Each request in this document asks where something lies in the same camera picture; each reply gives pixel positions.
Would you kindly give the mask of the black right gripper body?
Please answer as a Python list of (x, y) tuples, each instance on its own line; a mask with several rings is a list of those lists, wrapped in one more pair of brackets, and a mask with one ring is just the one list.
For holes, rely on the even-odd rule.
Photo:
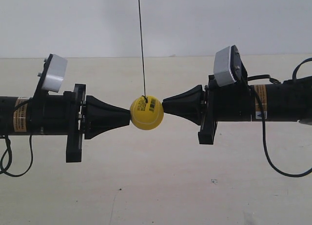
[(251, 92), (248, 80), (219, 87), (213, 75), (208, 76), (205, 88), (206, 104), (198, 140), (200, 144), (213, 144), (219, 122), (250, 122), (252, 120)]

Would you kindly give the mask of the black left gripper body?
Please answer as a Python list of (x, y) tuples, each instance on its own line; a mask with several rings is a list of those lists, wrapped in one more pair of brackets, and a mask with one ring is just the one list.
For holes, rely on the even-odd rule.
[(82, 161), (82, 134), (78, 126), (86, 97), (86, 85), (76, 83), (73, 91), (50, 95), (36, 88), (31, 99), (30, 133), (32, 135), (66, 136), (66, 162)]

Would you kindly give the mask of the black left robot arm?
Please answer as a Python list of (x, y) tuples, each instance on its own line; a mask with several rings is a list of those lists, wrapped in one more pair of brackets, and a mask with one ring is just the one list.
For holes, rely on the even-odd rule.
[(128, 126), (128, 109), (86, 94), (84, 84), (73, 91), (50, 95), (37, 91), (31, 98), (0, 98), (0, 134), (67, 136), (66, 162), (82, 160), (82, 141), (115, 128)]

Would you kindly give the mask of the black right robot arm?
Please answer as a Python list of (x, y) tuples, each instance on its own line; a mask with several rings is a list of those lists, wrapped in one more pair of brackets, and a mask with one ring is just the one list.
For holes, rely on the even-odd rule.
[(312, 119), (312, 79), (253, 84), (247, 81), (219, 87), (213, 76), (162, 102), (166, 114), (199, 125), (200, 144), (214, 144), (219, 122), (297, 122)]

